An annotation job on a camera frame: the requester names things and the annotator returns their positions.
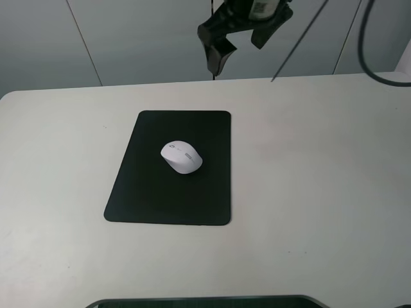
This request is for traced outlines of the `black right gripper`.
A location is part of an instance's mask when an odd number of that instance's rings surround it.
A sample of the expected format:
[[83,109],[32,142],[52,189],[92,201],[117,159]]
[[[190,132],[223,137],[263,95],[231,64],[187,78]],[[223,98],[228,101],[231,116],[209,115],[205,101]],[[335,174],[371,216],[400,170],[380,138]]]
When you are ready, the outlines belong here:
[[209,72],[219,76],[228,58],[237,50],[227,39],[228,34],[251,30],[252,44],[261,49],[292,15],[288,1],[224,1],[198,27]]

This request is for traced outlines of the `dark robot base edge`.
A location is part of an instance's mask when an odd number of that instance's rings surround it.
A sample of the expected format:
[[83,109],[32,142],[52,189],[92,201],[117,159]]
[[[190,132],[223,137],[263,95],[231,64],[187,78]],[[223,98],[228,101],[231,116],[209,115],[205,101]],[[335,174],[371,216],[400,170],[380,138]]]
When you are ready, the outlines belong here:
[[132,298],[98,300],[89,307],[325,307],[305,295]]

